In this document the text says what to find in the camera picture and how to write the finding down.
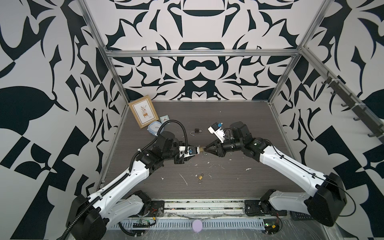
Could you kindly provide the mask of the small black padlock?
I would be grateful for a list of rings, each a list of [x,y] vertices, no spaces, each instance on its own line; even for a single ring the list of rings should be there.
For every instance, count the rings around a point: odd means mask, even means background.
[[[193,131],[191,131],[191,136],[195,136],[196,134],[199,134],[201,133],[203,130],[202,129],[194,129]]]

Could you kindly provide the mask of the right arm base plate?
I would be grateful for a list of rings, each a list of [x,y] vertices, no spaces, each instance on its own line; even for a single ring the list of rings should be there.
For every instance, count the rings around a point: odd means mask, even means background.
[[[287,216],[288,212],[278,211],[272,207],[268,201],[261,200],[245,200],[245,214],[249,217],[257,216]]]

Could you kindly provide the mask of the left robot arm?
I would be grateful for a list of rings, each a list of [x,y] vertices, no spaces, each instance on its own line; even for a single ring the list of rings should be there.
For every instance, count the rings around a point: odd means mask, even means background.
[[[72,235],[76,240],[100,240],[107,229],[123,220],[144,211],[151,199],[142,191],[124,197],[133,187],[147,179],[154,171],[164,166],[164,161],[174,160],[180,163],[188,150],[188,137],[178,141],[171,132],[164,131],[168,120],[163,123],[157,136],[144,148],[137,151],[129,167],[108,185],[95,193],[84,197],[77,196],[71,205],[66,222],[66,230],[59,237],[65,240]]]

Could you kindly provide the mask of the red padlock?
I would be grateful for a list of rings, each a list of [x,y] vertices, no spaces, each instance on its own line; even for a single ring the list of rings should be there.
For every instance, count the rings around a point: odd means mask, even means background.
[[[198,155],[200,153],[199,147],[188,147],[187,153],[184,154],[185,158]]]

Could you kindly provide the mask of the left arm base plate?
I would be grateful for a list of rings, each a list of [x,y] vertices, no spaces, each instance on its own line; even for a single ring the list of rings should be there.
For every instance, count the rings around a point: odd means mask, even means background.
[[[144,216],[145,217],[161,217],[164,214],[165,201],[151,201],[145,204]]]

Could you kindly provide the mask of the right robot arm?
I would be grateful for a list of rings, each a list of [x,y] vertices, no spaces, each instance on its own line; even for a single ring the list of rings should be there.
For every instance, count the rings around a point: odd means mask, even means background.
[[[311,216],[324,226],[332,227],[342,216],[348,200],[342,179],[313,170],[287,156],[268,139],[253,137],[243,122],[235,122],[223,129],[221,123],[214,123],[208,131],[217,137],[204,151],[218,157],[228,152],[241,151],[246,157],[266,165],[298,185],[303,192],[286,193],[268,190],[259,200],[258,206],[246,207],[248,216],[277,216],[280,211],[291,211]]]

